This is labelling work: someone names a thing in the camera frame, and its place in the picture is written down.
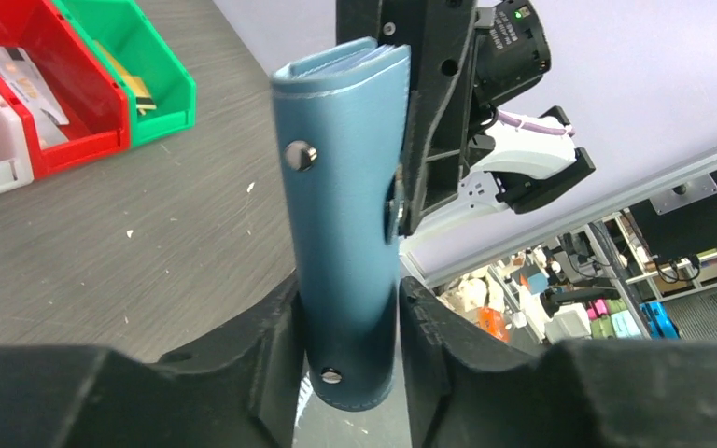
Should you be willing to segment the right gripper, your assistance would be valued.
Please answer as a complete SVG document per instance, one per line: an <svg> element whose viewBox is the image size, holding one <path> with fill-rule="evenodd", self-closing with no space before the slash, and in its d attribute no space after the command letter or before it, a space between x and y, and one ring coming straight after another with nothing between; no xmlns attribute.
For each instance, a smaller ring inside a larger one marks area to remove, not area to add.
<svg viewBox="0 0 717 448"><path fill-rule="evenodd" d="M381 44L407 45L411 51L400 221L400 234L410 236L424 217L432 137L469 48L470 123L482 124L550 70L544 28L529 1L502 1L477 9L474 1L445 0L338 0L335 6L338 44L371 36Z"/></svg>

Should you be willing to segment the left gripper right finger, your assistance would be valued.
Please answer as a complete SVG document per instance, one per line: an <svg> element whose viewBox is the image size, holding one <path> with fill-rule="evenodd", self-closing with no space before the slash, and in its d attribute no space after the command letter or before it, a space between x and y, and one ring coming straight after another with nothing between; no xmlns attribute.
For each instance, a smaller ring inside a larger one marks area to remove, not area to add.
<svg viewBox="0 0 717 448"><path fill-rule="evenodd" d="M532 356L400 287L415 447L717 447L717 342L567 340Z"/></svg>

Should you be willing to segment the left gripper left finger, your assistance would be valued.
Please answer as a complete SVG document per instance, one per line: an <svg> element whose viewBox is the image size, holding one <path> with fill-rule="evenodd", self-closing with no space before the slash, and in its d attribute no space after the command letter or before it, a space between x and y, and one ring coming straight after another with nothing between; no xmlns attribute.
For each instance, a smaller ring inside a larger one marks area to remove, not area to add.
<svg viewBox="0 0 717 448"><path fill-rule="evenodd" d="M0 447L289 447L297 293L288 277L153 363L101 345L0 345Z"/></svg>

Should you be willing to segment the blue leather card holder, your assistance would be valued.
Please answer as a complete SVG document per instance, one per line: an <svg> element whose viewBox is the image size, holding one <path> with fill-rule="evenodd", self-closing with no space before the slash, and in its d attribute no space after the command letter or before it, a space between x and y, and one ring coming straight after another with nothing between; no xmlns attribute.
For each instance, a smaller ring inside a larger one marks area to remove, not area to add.
<svg viewBox="0 0 717 448"><path fill-rule="evenodd" d="M407 46L363 37L271 77L309 370L343 411L377 406L392 383L410 71Z"/></svg>

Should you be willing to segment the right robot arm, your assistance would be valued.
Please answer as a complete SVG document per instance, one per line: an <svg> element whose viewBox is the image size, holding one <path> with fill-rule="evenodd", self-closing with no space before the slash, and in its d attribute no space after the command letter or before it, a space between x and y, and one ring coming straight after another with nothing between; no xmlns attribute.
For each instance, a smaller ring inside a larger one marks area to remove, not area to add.
<svg viewBox="0 0 717 448"><path fill-rule="evenodd" d="M476 217L538 210L594 172L562 108L537 117L503 110L552 65L530 2L340 1L335 17L338 43L373 37L411 52L388 241L418 242Z"/></svg>

